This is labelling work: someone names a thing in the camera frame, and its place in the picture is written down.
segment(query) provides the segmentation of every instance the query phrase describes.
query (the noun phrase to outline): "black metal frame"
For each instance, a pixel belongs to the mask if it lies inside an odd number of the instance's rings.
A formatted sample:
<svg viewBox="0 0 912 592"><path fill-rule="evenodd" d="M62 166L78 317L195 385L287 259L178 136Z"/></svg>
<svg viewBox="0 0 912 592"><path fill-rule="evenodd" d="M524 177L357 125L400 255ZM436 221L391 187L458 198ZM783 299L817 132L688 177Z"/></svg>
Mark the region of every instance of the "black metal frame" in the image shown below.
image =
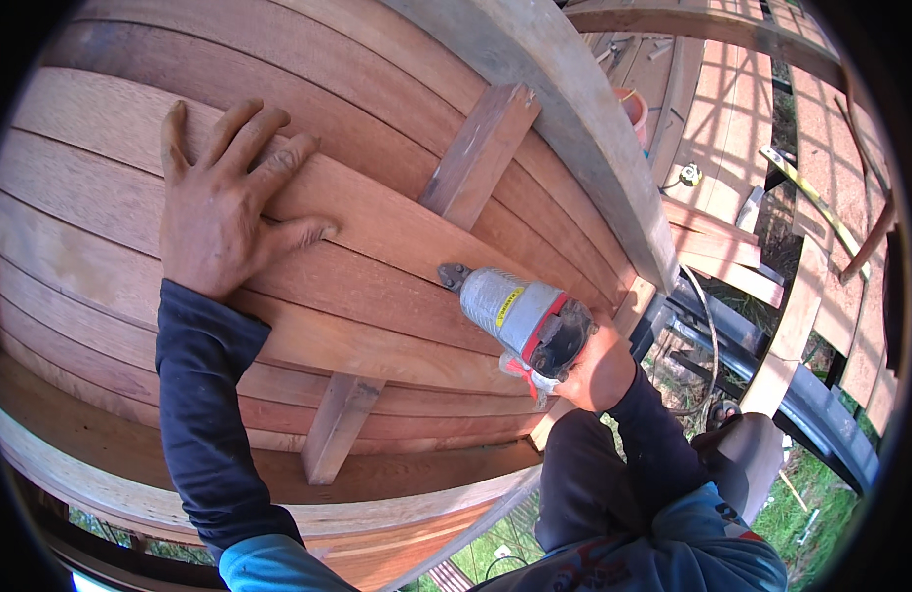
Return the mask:
<svg viewBox="0 0 912 592"><path fill-rule="evenodd" d="M743 380L752 380L769 348L770 338L723 302L710 295L706 296L706 301L716 326L720 361ZM670 297L658 295L647 306L630 336L630 342L636 344L630 350L634 359L642 360L667 327L701 348L713 350L705 311L686 278L680 277ZM708 376L705 370L697 373ZM717 387L723 388L723 384L718 382ZM740 389L723 389L733 397L741 395ZM799 365L772 420L856 492L866 493L874 484L879 461L870 441L841 404L837 393L836 387L829 388L811 370Z"/></svg>

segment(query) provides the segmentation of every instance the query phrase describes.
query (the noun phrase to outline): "hand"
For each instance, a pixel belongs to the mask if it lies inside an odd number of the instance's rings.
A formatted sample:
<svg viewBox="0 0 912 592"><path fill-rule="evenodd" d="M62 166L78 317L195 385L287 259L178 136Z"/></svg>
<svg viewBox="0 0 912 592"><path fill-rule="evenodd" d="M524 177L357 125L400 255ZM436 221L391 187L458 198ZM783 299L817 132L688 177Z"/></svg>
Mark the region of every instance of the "hand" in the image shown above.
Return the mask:
<svg viewBox="0 0 912 592"><path fill-rule="evenodd" d="M627 393L637 364L630 357L628 340L617 333L607 313L592 314L597 333L588 339L568 370L568 380L557 385L555 393L586 411L606 411Z"/></svg>
<svg viewBox="0 0 912 592"><path fill-rule="evenodd" d="M281 109L263 109L261 99L240 102L216 122L205 152L190 165L181 149L186 105L173 105L161 134L166 207L159 247L165 278L222 302L273 260L338 233L320 216L280 223L260 217L268 198L319 146L318 138L298 134L248 172L290 120Z"/></svg>

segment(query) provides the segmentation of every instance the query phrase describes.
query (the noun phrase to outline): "black sleeve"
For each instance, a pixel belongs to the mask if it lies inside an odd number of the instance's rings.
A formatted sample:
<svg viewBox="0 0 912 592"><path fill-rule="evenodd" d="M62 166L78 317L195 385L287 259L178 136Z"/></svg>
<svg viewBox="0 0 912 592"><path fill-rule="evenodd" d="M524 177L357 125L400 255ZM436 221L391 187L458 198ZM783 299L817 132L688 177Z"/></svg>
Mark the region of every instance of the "black sleeve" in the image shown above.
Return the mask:
<svg viewBox="0 0 912 592"><path fill-rule="evenodd" d="M158 324L163 455L199 538L217 563L225 549L261 534L304 545L255 471L235 391L271 327L168 279Z"/></svg>
<svg viewBox="0 0 912 592"><path fill-rule="evenodd" d="M628 392L608 413L617 421L628 474L648 518L707 481L683 428L663 407L660 392L640 364Z"/></svg>

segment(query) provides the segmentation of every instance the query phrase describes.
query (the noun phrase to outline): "person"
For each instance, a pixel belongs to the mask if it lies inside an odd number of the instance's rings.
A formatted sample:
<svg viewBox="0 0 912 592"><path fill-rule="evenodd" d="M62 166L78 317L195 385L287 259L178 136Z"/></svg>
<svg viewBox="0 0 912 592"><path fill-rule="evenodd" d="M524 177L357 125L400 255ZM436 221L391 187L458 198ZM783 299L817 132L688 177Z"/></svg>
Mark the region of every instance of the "person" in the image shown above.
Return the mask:
<svg viewBox="0 0 912 592"><path fill-rule="evenodd" d="M236 384L273 328L226 305L274 259L337 234L323 217L260 216L318 140L294 136L249 172L289 115L243 101L191 164L185 116L178 101L162 128L156 371L170 476L231 590L354 589L305 550L255 470ZM784 565L743 519L765 501L782 461L781 433L764 416L735 415L691 446L610 318L595 316L600 330L556 389L579 409L557 421L545 449L534 532L548 554L477 588L784 590ZM602 411L618 422L627 463L598 420Z"/></svg>

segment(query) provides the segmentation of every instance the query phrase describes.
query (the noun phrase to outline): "finger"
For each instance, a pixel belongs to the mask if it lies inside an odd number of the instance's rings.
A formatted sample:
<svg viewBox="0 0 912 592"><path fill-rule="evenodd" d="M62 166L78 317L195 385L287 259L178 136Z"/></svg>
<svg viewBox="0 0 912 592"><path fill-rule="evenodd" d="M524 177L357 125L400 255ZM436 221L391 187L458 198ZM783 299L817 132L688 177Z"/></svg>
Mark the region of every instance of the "finger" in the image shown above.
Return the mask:
<svg viewBox="0 0 912 592"><path fill-rule="evenodd" d="M261 99L246 99L240 101L219 117L213 126L213 133L210 135L209 143L202 157L196 161L198 167L210 168L226 152L226 148L231 144L242 126L249 123L252 117L262 111L264 103Z"/></svg>
<svg viewBox="0 0 912 592"><path fill-rule="evenodd" d="M176 185L190 167L183 155L183 124L186 123L186 103L173 103L160 126L160 160L167 186Z"/></svg>
<svg viewBox="0 0 912 592"><path fill-rule="evenodd" d="M249 194L261 201L256 206L264 206L265 201L298 172L308 156L318 151L319 145L320 140L317 137L298 134L261 163L255 171L250 172L246 183L249 185Z"/></svg>
<svg viewBox="0 0 912 592"><path fill-rule="evenodd" d="M323 216L307 216L266 226L259 247L259 264L265 267L286 253L337 235L338 225Z"/></svg>
<svg viewBox="0 0 912 592"><path fill-rule="evenodd" d="M291 121L291 115L278 107L268 107L249 120L235 135L226 153L216 163L233 171L243 172L255 160L262 148L275 136L275 132Z"/></svg>

